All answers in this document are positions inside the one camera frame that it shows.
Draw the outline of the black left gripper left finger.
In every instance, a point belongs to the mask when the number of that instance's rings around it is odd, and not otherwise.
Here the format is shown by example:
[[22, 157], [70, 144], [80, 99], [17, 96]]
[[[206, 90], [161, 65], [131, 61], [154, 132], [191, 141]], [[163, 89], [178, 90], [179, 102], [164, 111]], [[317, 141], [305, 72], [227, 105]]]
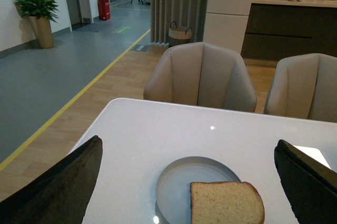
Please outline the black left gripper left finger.
[[1, 223], [82, 223], [94, 191], [103, 142], [93, 136], [1, 202]]

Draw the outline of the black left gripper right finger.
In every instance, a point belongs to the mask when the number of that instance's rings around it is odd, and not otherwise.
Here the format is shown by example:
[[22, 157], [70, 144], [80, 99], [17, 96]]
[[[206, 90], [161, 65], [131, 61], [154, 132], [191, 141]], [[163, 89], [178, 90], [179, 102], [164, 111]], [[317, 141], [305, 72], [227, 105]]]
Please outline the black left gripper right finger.
[[274, 162], [299, 223], [336, 223], [336, 172], [279, 140]]

